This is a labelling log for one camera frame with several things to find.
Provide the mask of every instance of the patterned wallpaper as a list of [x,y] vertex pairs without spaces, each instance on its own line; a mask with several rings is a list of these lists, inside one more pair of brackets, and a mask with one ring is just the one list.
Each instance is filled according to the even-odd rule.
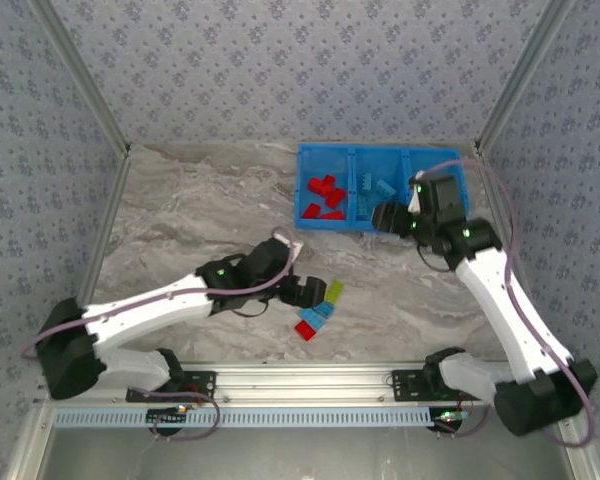
[[[543,318],[600,375],[600,0],[576,5],[489,158]],[[593,398],[600,439],[600,380]]]
[[546,0],[53,0],[127,140],[476,138]]
[[117,165],[26,0],[0,0],[0,478],[39,379],[20,346],[76,293]]

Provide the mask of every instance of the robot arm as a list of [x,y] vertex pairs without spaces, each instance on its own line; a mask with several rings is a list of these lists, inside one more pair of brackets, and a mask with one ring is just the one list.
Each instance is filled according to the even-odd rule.
[[[504,425],[524,435],[577,414],[582,401],[545,348],[526,327],[505,287],[507,255],[495,231],[482,218],[467,220],[453,176],[416,177],[409,206],[378,205],[373,225],[381,231],[412,237],[442,256],[484,310],[502,343],[509,366],[494,367],[460,348],[445,349],[425,360],[432,390],[446,386],[493,405]],[[589,394],[596,381],[588,360],[575,362],[571,353],[544,324],[520,284],[511,287],[533,328],[557,358],[568,366]]]
[[[300,285],[293,274],[292,262],[301,248],[302,243],[291,243],[276,233],[249,255],[208,262],[170,285],[135,297],[83,308],[74,298],[58,303],[41,329],[46,338],[35,346],[51,397],[75,397],[94,386],[155,390],[169,381],[174,383],[170,388],[177,390],[175,377],[182,369],[173,352],[119,347],[177,322],[239,309],[249,300],[278,298],[302,308],[321,303],[325,282],[307,277],[306,284]],[[280,275],[287,265],[288,272]],[[280,280],[272,283],[278,276]]]

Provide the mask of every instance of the blue plastic bin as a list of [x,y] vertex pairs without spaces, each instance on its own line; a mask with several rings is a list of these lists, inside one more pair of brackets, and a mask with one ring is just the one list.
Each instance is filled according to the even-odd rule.
[[[301,144],[298,148],[298,174],[295,191],[295,226],[299,229],[337,230],[337,231],[376,231],[371,225],[374,207],[386,197],[375,188],[382,180],[396,191],[391,200],[408,203],[412,192],[409,178],[419,170],[427,170],[447,160],[460,158],[455,148],[435,147],[389,147],[345,144]],[[469,197],[462,168],[452,166],[444,171],[453,174],[458,182],[460,200],[467,217],[469,216]],[[374,188],[364,193],[362,179],[371,173]],[[322,207],[320,214],[333,211],[324,203],[325,199],[308,190],[311,177],[336,177],[336,187],[347,191],[347,197],[337,210],[345,215],[345,220],[323,220],[301,218],[309,204],[317,203]],[[357,202],[364,196],[367,215],[358,216]]]

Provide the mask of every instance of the marble floor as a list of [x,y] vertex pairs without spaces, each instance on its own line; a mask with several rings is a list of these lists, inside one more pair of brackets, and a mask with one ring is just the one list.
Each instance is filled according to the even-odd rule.
[[[134,145],[94,303],[154,289],[209,260],[248,252],[275,226],[292,229],[296,148]],[[472,216],[490,218],[479,174],[467,171],[466,178]],[[294,234],[305,242],[297,274],[345,284],[336,312],[311,341],[293,329],[298,309],[273,301],[258,318],[223,312],[128,347],[171,348],[181,360],[368,362],[422,360],[461,346],[484,359],[504,359],[468,290],[453,274],[427,268],[413,244],[378,234]]]

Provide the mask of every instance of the yellow-green lego brick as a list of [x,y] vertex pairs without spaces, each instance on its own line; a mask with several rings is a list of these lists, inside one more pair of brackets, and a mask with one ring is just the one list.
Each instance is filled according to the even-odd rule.
[[340,298],[340,294],[342,294],[342,290],[344,290],[344,284],[338,280],[334,280],[324,296],[325,302],[335,305]]

